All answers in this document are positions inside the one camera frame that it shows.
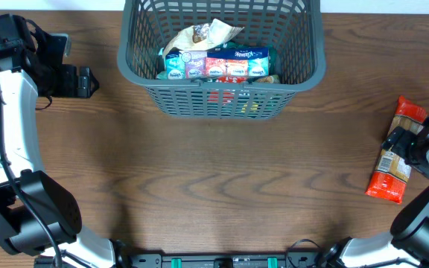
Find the orange pasta packet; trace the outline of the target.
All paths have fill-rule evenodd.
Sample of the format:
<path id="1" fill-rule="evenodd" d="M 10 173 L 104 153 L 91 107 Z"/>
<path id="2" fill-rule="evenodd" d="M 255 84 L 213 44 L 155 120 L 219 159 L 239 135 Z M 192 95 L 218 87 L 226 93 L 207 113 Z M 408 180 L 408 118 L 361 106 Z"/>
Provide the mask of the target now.
<path id="1" fill-rule="evenodd" d="M 426 117 L 424 108 L 401 95 L 388 134 L 396 127 L 418 134 Z M 365 194 L 401 204 L 411 170 L 402 157 L 382 149 Z"/>

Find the beige brown snack bag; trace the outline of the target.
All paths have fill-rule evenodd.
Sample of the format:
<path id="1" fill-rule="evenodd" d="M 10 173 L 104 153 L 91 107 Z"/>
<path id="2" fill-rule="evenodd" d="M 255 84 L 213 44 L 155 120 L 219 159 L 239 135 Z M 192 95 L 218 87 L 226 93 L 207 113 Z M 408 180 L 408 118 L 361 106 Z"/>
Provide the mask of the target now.
<path id="1" fill-rule="evenodd" d="M 192 25 L 181 30 L 163 49 L 163 57 L 172 50 L 207 51 L 236 37 L 244 27 L 235 27 L 213 19 L 210 23 Z"/>

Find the Kleenex tissue multipack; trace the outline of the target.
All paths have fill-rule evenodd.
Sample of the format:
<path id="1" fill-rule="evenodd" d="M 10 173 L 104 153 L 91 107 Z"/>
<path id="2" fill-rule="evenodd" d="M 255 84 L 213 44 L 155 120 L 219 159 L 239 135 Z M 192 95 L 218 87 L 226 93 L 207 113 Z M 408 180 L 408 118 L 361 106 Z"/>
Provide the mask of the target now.
<path id="1" fill-rule="evenodd" d="M 164 58 L 168 80 L 264 77 L 270 73 L 268 48 L 215 48 L 171 51 Z"/>

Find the mint green wipes packet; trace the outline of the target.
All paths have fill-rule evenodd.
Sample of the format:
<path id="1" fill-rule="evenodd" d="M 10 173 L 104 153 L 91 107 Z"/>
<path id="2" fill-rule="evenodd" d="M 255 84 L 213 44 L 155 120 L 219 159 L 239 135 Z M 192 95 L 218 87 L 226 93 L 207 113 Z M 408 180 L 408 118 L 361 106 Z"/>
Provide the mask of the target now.
<path id="1" fill-rule="evenodd" d="M 157 63 L 159 64 L 158 71 L 156 78 L 158 80 L 167 80 L 167 63 L 166 63 L 166 56 L 164 55 L 165 49 L 161 48 L 159 50 L 158 56 L 157 56 Z"/>

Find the green lid jar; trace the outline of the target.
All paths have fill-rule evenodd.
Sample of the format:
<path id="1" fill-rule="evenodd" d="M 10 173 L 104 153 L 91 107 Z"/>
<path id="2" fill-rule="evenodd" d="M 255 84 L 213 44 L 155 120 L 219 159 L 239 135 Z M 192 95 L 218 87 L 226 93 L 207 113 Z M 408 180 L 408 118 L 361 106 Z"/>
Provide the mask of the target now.
<path id="1" fill-rule="evenodd" d="M 277 74 L 261 77 L 255 80 L 256 83 L 280 83 L 279 76 Z"/>

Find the green coffee mix bag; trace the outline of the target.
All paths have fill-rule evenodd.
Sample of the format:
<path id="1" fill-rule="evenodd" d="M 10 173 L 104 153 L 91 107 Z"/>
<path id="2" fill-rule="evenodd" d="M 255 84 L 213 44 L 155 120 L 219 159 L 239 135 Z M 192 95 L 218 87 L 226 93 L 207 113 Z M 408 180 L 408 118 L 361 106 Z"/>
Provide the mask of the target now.
<path id="1" fill-rule="evenodd" d="M 277 52 L 228 42 L 207 52 L 204 73 L 211 82 L 244 83 L 274 75 Z"/>

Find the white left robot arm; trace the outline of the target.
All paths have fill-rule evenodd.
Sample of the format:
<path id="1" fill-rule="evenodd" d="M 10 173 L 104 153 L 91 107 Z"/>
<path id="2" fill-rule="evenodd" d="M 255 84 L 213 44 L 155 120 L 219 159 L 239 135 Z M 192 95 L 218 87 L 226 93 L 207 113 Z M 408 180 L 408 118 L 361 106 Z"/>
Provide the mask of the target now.
<path id="1" fill-rule="evenodd" d="M 35 22 L 0 15 L 0 247 L 36 267 L 125 267 L 119 246 L 82 224 L 74 196 L 46 172 L 37 100 L 90 98 L 99 83 L 63 62 L 70 39 Z"/>

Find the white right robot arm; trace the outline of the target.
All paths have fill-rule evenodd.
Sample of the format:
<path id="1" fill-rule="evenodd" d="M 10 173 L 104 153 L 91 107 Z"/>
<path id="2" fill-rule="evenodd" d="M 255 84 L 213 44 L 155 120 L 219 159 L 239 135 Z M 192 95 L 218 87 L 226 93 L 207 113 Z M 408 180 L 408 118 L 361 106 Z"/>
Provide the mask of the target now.
<path id="1" fill-rule="evenodd" d="M 429 116 L 415 134 L 396 127 L 382 144 L 429 179 Z M 429 267 L 429 186 L 406 205 L 390 231 L 371 238 L 348 237 L 319 259 L 321 267 Z"/>

